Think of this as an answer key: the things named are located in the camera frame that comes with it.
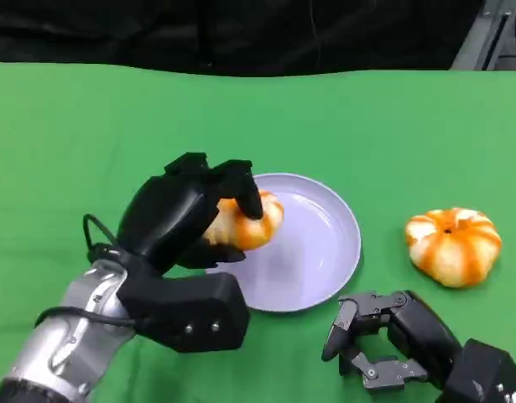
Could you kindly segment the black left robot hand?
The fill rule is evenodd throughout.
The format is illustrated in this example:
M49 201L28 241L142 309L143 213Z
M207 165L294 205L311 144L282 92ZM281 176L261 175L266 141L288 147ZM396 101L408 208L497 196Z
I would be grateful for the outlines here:
M249 160L227 160L214 167L206 154L187 152L169 162L136 192L118 225L116 243L165 273L175 265L189 270L245 260L225 241L213 244L204 233L219 214L218 202L235 200L251 219L263 215Z

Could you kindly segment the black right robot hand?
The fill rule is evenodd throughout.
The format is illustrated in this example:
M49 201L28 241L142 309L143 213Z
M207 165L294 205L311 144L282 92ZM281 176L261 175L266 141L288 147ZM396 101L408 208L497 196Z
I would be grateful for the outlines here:
M416 293L376 291L338 298L339 312L328 332L321 359L338 359L341 376L354 370L372 393L402 390L411 381L443 390L461 345L450 328ZM387 330L388 340L405 356L370 360L357 345L361 337Z

